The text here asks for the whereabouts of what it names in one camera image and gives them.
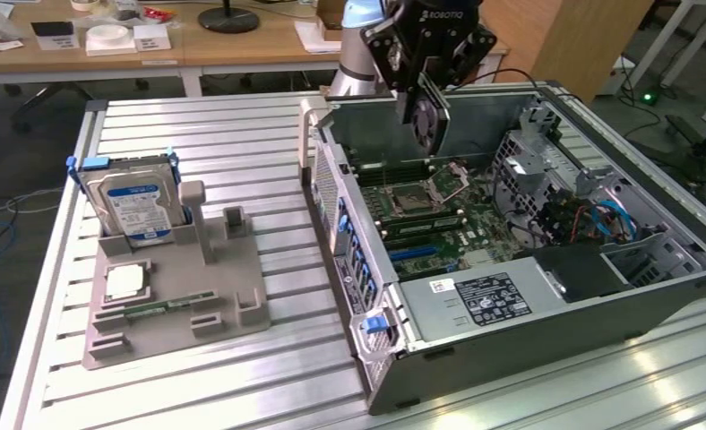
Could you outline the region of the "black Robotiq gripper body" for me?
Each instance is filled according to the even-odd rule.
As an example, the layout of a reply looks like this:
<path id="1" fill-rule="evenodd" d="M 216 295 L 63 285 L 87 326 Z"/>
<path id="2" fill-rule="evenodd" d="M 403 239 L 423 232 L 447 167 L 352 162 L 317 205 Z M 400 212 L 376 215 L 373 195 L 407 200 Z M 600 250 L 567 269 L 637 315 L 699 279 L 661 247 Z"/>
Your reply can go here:
<path id="1" fill-rule="evenodd" d="M 481 1 L 397 1 L 391 19 L 403 47 L 403 59 L 417 72 L 457 69 L 472 47 Z"/>

